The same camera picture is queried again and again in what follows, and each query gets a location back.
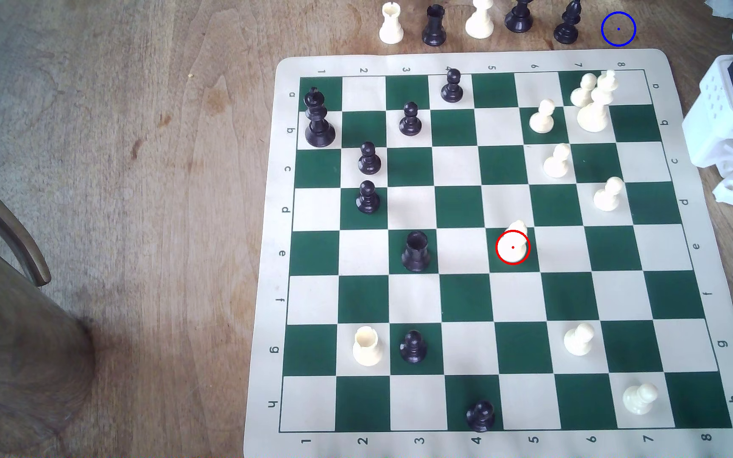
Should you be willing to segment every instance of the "white pawn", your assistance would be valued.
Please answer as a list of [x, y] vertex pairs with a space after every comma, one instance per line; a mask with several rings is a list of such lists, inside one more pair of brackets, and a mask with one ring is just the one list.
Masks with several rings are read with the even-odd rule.
[[380, 26], [378, 37], [388, 45], [393, 45], [403, 39], [403, 28], [397, 17], [401, 16], [401, 6], [394, 2], [384, 3], [380, 9], [383, 13], [383, 25]]
[[491, 36], [494, 32], [494, 23], [488, 10], [494, 5], [494, 0], [474, 0], [476, 11], [466, 21], [466, 34], [478, 40]]
[[530, 129], [538, 134], [546, 134], [553, 129], [553, 112], [556, 104], [553, 100], [544, 99], [539, 103], [539, 111], [530, 117]]
[[545, 159], [543, 168], [549, 177], [560, 179], [568, 172], [568, 158], [570, 157], [570, 145], [559, 143], [553, 149], [553, 156]]
[[618, 177], [612, 177], [593, 195], [593, 204], [599, 210], [611, 212], [618, 207], [618, 195], [624, 190], [624, 182]]
[[652, 383], [631, 386], [626, 389], [622, 399], [626, 410], [636, 415], [643, 415], [652, 410], [652, 403], [658, 399], [658, 389]]
[[590, 353], [593, 347], [590, 341], [595, 335], [593, 327], [587, 323], [579, 324], [575, 329], [570, 329], [565, 334], [565, 348], [571, 355], [584, 356]]

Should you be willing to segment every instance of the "chess mat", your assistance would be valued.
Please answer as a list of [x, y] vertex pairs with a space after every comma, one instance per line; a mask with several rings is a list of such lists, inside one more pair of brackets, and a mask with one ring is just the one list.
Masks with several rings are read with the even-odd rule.
[[[464, 96], [442, 100], [448, 68]], [[583, 130], [570, 103], [584, 73], [615, 69], [607, 129]], [[304, 137], [317, 87], [336, 129]], [[554, 128], [529, 129], [543, 99]], [[398, 130], [418, 104], [422, 131]], [[733, 307], [683, 116], [658, 50], [564, 50], [290, 58], [277, 70], [245, 455], [733, 456]], [[382, 161], [358, 170], [360, 145]], [[543, 172], [559, 142], [568, 173]], [[593, 204], [626, 183], [612, 212]], [[380, 209], [355, 200], [370, 179]], [[530, 252], [496, 255], [521, 219]], [[401, 264], [423, 231], [432, 262]], [[573, 356], [565, 332], [596, 331]], [[374, 328], [383, 358], [356, 363]], [[402, 360], [406, 332], [428, 355]], [[651, 382], [637, 416], [621, 397]], [[494, 404], [492, 431], [468, 408]]]

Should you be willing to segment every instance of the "white chess piece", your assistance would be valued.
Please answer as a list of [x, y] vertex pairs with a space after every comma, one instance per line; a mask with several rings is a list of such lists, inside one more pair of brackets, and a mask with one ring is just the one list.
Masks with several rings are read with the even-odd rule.
[[631, 386], [626, 389], [622, 399], [626, 410], [636, 415], [643, 415], [652, 410], [652, 403], [658, 399], [658, 389], [652, 383]]
[[553, 112], [556, 104], [553, 100], [544, 99], [539, 103], [539, 111], [530, 117], [530, 129], [538, 134], [546, 134], [553, 129]]
[[478, 40], [491, 36], [494, 32], [494, 23], [488, 10], [494, 5], [494, 0], [474, 0], [476, 11], [466, 21], [466, 34]]
[[353, 356], [361, 366], [375, 366], [383, 358], [378, 332], [369, 326], [361, 326], [355, 332]]
[[579, 324], [576, 328], [570, 329], [565, 334], [565, 348], [571, 355], [584, 356], [590, 353], [593, 347], [590, 341], [593, 340], [595, 332], [593, 327], [587, 323]]
[[593, 195], [593, 204], [599, 210], [611, 212], [618, 207], [618, 195], [624, 190], [624, 182], [618, 177], [612, 177]]
[[543, 168], [549, 177], [560, 179], [568, 172], [568, 158], [570, 157], [570, 145], [559, 143], [553, 149], [553, 156], [545, 159]]
[[394, 2], [384, 3], [380, 9], [383, 13], [383, 25], [380, 26], [378, 37], [388, 45], [394, 45], [403, 39], [403, 28], [397, 17], [401, 16], [401, 6]]

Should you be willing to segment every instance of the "green square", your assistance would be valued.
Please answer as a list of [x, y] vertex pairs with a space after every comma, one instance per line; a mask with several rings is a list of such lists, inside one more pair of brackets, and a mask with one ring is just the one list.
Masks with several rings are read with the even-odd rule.
[[586, 226], [593, 271], [640, 271], [641, 257], [632, 226]]
[[433, 186], [431, 148], [388, 148], [386, 179], [390, 186]]
[[581, 226], [575, 184], [532, 184], [530, 202], [536, 226]]
[[499, 376], [445, 376], [445, 417], [449, 431], [472, 431], [466, 423], [466, 413], [479, 401], [491, 402], [494, 426], [490, 430], [502, 431], [503, 401], [499, 397]]
[[339, 187], [341, 185], [341, 150], [296, 151], [294, 180], [294, 187]]
[[338, 277], [339, 323], [389, 321], [389, 276]]
[[437, 227], [483, 227], [482, 188], [441, 186], [434, 188]]
[[624, 179], [615, 143], [574, 144], [571, 148], [576, 182], [607, 182], [611, 177]]
[[553, 373], [547, 323], [495, 323], [501, 374]]
[[488, 267], [492, 272], [539, 272], [539, 255], [536, 250], [536, 233], [533, 227], [528, 228], [528, 242], [530, 254], [527, 254], [522, 263], [511, 265], [503, 262], [497, 256], [497, 240], [507, 228], [485, 229], [485, 241], [488, 243]]
[[494, 321], [488, 274], [440, 275], [443, 321]]
[[350, 229], [386, 229], [387, 202], [386, 188], [377, 187], [375, 193], [380, 198], [378, 210], [375, 213], [361, 213], [355, 200], [361, 195], [356, 187], [341, 188], [341, 230]]
[[290, 275], [337, 276], [338, 231], [293, 232]]
[[633, 224], [681, 223], [672, 182], [628, 182], [626, 195]]
[[474, 108], [507, 109], [518, 107], [513, 73], [474, 73]]
[[324, 106], [330, 112], [341, 111], [341, 77], [305, 77], [299, 82], [299, 111], [307, 110], [305, 95], [311, 91], [311, 87], [317, 87], [324, 95]]
[[694, 271], [645, 271], [643, 278], [653, 318], [705, 318]]
[[341, 115], [341, 148], [361, 148], [372, 142], [386, 146], [386, 112], [344, 112]]
[[428, 110], [428, 75], [386, 77], [386, 109], [402, 110], [406, 102]]
[[522, 140], [526, 145], [536, 145], [545, 143], [567, 143], [568, 128], [565, 123], [565, 108], [556, 107], [553, 112], [553, 129], [546, 134], [539, 134], [530, 129], [530, 117], [539, 111], [538, 108], [523, 107], [520, 108], [520, 118], [522, 121]]
[[434, 229], [421, 230], [428, 239], [428, 254], [432, 257], [428, 266], [421, 272], [407, 270], [401, 262], [403, 251], [406, 250], [406, 237], [412, 230], [389, 231], [389, 273], [390, 274], [436, 274], [437, 273], [437, 231]]
[[562, 430], [617, 430], [607, 374], [555, 374]]
[[522, 145], [480, 147], [482, 184], [528, 184]]
[[[406, 333], [416, 329], [426, 342], [426, 357], [419, 363], [407, 363], [401, 357], [400, 345]], [[389, 369], [392, 375], [442, 375], [443, 332], [439, 323], [392, 323], [389, 325]]]
[[289, 324], [284, 328], [282, 374], [334, 376], [336, 334], [334, 324]]
[[610, 105], [617, 142], [659, 142], [660, 129], [652, 105]]
[[655, 325], [647, 321], [602, 321], [610, 372], [663, 372]]
[[675, 428], [730, 428], [720, 372], [668, 372], [666, 389]]
[[476, 145], [474, 110], [432, 110], [432, 146]]
[[390, 431], [389, 377], [336, 377], [336, 432]]
[[598, 319], [596, 290], [590, 272], [556, 272], [542, 274], [547, 319], [575, 321]]

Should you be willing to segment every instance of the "white square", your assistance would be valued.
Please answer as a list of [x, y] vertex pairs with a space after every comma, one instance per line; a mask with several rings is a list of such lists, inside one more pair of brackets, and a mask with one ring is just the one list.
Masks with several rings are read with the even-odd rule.
[[518, 108], [474, 109], [476, 144], [479, 146], [521, 145], [522, 118]]
[[593, 288], [602, 321], [652, 319], [642, 271], [593, 272]]
[[584, 226], [536, 226], [534, 235], [540, 271], [591, 271]]
[[337, 324], [338, 276], [291, 276], [288, 324]]
[[297, 188], [293, 199], [293, 231], [341, 229], [341, 189]]
[[428, 103], [432, 110], [461, 110], [474, 108], [474, 85], [471, 75], [460, 75], [460, 87], [463, 88], [463, 99], [459, 102], [449, 103], [440, 96], [440, 89], [448, 81], [445, 80], [445, 73], [428, 76]]
[[[494, 323], [473, 321], [443, 323], [443, 371], [445, 375], [497, 375], [497, 335]], [[477, 351], [477, 342], [488, 342]]]
[[534, 226], [534, 206], [527, 184], [486, 184], [482, 186], [485, 227], [504, 228], [517, 220]]
[[[652, 409], [643, 415], [626, 410], [624, 392], [631, 386], [652, 383], [658, 389], [658, 399]], [[616, 408], [616, 421], [619, 428], [674, 428], [672, 406], [666, 389], [663, 372], [626, 372], [610, 374], [610, 389], [613, 391], [613, 405]]]
[[440, 276], [396, 274], [389, 276], [390, 323], [440, 323]]
[[638, 224], [635, 241], [645, 271], [690, 271], [691, 258], [680, 224]]
[[542, 274], [495, 272], [489, 277], [495, 322], [547, 320]]
[[[593, 327], [593, 340], [590, 353], [575, 356], [565, 348], [565, 334], [579, 324], [587, 323]], [[607, 354], [604, 352], [604, 339], [601, 338], [599, 321], [548, 321], [547, 339], [551, 343], [551, 359], [555, 374], [606, 374], [609, 372]]]
[[380, 169], [374, 175], [365, 175], [358, 168], [361, 148], [341, 149], [341, 187], [360, 187], [364, 180], [370, 180], [375, 187], [387, 187], [386, 148], [375, 147], [375, 155], [380, 158]]
[[335, 431], [336, 378], [285, 377], [281, 431]]
[[437, 229], [437, 270], [442, 274], [487, 274], [485, 229]]
[[[361, 326], [369, 326], [378, 332], [378, 346], [383, 357], [374, 366], [361, 366], [353, 356], [355, 332]], [[336, 375], [337, 376], [388, 376], [390, 353], [395, 346], [389, 341], [389, 323], [347, 323], [338, 324], [336, 336]]]
[[514, 81], [520, 107], [538, 107], [544, 99], [553, 100], [557, 107], [565, 104], [557, 72], [514, 73]]
[[560, 430], [553, 374], [500, 374], [505, 430]]
[[718, 370], [712, 342], [708, 338], [706, 320], [656, 319], [654, 323], [664, 372]]
[[468, 147], [432, 148], [435, 186], [479, 186], [480, 150]]
[[426, 148], [432, 146], [432, 112], [418, 110], [420, 132], [410, 137], [401, 133], [403, 110], [386, 112], [386, 146], [389, 148]]
[[341, 78], [341, 110], [345, 112], [386, 110], [386, 78]]
[[669, 167], [661, 142], [616, 143], [625, 182], [669, 181]]
[[338, 275], [385, 276], [389, 274], [389, 231], [359, 229], [339, 233]]
[[434, 229], [437, 227], [434, 187], [390, 187], [386, 211], [389, 229]]
[[389, 422], [392, 431], [447, 430], [445, 377], [389, 377]]

